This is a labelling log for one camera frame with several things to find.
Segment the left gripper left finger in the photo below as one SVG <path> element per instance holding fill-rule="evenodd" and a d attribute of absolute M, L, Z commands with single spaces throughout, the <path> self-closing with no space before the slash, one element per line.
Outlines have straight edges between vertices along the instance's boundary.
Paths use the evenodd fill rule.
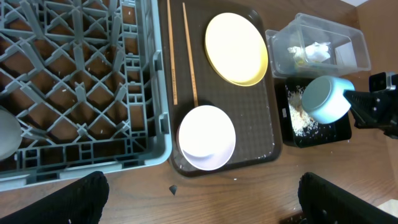
<path fill-rule="evenodd" d="M 109 184 L 95 171 L 41 200 L 1 218 L 1 223 L 99 223 Z"/>

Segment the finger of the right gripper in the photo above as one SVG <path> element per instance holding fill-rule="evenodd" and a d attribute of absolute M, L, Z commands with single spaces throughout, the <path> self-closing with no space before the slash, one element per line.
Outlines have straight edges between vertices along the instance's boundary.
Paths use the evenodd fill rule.
<path fill-rule="evenodd" d="M 377 116 L 377 98 L 375 93 L 345 90 L 344 97 L 351 105 L 351 109 L 360 117 Z"/>

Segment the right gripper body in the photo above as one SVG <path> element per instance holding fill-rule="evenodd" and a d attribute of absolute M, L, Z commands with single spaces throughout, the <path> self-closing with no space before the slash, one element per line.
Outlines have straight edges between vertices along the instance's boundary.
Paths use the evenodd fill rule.
<path fill-rule="evenodd" d="M 397 90 L 373 92 L 377 98 L 377 116 L 360 117 L 354 112 L 358 129 L 380 129 L 384 135 L 397 139 Z"/>

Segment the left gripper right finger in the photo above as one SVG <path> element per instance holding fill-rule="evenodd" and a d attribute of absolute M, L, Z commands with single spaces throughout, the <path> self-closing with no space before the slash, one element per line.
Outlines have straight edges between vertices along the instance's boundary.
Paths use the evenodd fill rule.
<path fill-rule="evenodd" d="M 309 224 L 397 224 L 397 217 L 312 172 L 300 178 L 298 200 Z"/>

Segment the light blue bowl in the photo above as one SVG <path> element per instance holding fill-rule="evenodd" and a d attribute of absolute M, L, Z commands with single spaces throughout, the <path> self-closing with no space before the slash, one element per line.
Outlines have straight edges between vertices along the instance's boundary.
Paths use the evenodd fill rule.
<path fill-rule="evenodd" d="M 330 124 L 343 117 L 351 108 L 345 90 L 355 91 L 344 78 L 321 76 L 312 80 L 302 95 L 303 110 L 316 122 Z"/>

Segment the rice food scraps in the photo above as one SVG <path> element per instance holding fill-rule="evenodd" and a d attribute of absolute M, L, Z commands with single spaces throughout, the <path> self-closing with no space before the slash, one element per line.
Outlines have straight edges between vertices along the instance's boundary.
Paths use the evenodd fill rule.
<path fill-rule="evenodd" d="M 304 87 L 297 85 L 292 91 L 288 91 L 290 119 L 295 136 L 305 137 L 312 131 L 317 132 L 318 123 L 302 108 L 302 96 Z"/>

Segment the white napkin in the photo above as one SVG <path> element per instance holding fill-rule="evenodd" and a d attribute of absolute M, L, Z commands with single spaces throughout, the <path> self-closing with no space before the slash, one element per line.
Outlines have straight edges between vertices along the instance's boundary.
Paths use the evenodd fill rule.
<path fill-rule="evenodd" d="M 322 63 L 330 58 L 329 45 L 329 42 L 314 42 L 304 49 L 301 47 L 293 46 L 289 47 L 287 50 L 290 54 L 293 54 L 293 58 L 297 63 Z"/>

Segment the white cup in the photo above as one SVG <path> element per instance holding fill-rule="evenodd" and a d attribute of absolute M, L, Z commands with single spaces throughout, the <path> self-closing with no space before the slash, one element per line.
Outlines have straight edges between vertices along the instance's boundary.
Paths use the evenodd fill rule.
<path fill-rule="evenodd" d="M 14 154 L 22 142 L 22 130 L 18 120 L 1 110 L 1 160 Z"/>

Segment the white pink bowl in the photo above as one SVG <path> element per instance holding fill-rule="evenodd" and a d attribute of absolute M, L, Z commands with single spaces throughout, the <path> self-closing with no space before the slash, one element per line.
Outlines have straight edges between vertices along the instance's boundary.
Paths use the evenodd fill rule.
<path fill-rule="evenodd" d="M 177 146 L 193 167 L 211 171 L 224 166 L 236 146 L 232 120 L 221 109 L 203 105 L 190 110 L 177 130 Z"/>

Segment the wooden chopstick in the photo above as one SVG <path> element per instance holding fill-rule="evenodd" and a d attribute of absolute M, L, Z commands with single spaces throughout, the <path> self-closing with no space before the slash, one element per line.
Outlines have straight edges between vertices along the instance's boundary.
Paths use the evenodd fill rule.
<path fill-rule="evenodd" d="M 197 95 L 197 86 L 195 80 L 195 70 L 193 64 L 193 57 L 192 57 L 192 47 L 190 42 L 190 33 L 189 33 L 189 26 L 188 26 L 188 19 L 187 19 L 187 11 L 185 3 L 182 3 L 183 7 L 183 19 L 184 19 L 184 27 L 185 27 L 185 38 L 187 42 L 187 54 L 188 54 L 188 62 L 190 67 L 190 78 L 192 83 L 192 93 L 193 93 L 193 104 L 194 107 L 198 106 L 198 95 Z"/>
<path fill-rule="evenodd" d="M 171 74 L 172 74 L 173 104 L 178 105 L 177 79 L 176 79 L 176 74 L 175 74 L 174 38 L 173 38 L 173 30 L 172 30 L 172 16 L 171 16 L 170 0 L 167 0 L 167 25 L 168 25 L 168 31 L 169 31 L 170 66 L 171 66 Z"/>

